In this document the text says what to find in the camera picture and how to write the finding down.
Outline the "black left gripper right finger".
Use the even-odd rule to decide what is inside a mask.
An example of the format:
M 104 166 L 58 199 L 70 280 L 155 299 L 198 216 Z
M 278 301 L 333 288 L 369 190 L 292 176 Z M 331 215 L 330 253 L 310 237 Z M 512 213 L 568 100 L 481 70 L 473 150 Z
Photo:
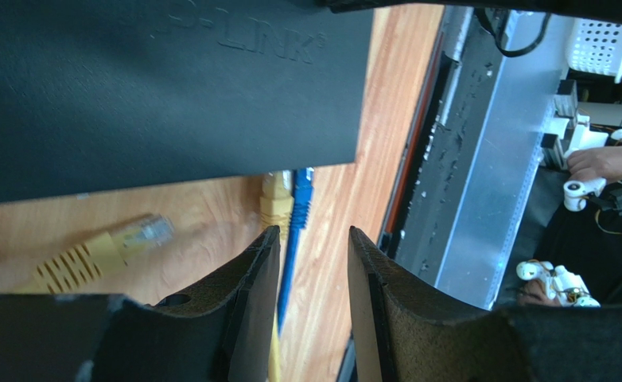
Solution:
M 352 335 L 360 381 L 532 381 L 511 319 L 437 290 L 348 233 Z

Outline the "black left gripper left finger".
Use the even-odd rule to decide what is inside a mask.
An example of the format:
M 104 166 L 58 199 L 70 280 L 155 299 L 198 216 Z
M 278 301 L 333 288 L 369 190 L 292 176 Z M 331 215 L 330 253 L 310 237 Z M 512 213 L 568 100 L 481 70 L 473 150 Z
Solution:
M 142 305 L 118 299 L 93 360 L 95 381 L 264 381 L 280 229 L 198 282 Z

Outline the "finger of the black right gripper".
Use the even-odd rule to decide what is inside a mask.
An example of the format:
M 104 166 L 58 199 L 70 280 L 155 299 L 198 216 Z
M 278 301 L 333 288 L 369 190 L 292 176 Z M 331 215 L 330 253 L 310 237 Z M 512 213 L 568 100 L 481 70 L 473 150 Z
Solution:
M 622 0 L 326 0 L 318 2 L 320 6 L 325 6 L 334 13 L 415 3 L 542 12 L 622 24 Z

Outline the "black network switch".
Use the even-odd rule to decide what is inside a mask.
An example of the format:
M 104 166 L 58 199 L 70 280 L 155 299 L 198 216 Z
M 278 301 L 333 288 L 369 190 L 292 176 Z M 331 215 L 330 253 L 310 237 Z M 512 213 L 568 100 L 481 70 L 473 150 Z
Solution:
M 373 17 L 0 1 L 0 203 L 352 162 Z

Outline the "operator second hand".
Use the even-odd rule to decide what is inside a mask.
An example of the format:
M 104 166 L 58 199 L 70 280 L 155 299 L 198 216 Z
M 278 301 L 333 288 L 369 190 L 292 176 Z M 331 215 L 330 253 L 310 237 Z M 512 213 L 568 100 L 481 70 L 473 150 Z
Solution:
M 556 298 L 548 298 L 543 283 L 538 279 L 533 279 L 520 287 L 516 301 L 519 306 L 561 307 Z

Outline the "operator bare hand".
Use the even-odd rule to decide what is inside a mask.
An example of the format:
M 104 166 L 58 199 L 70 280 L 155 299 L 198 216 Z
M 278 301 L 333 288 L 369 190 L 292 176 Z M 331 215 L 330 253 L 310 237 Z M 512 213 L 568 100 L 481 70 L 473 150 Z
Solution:
M 622 146 L 606 146 L 574 151 L 567 159 L 570 180 L 608 183 L 622 180 Z

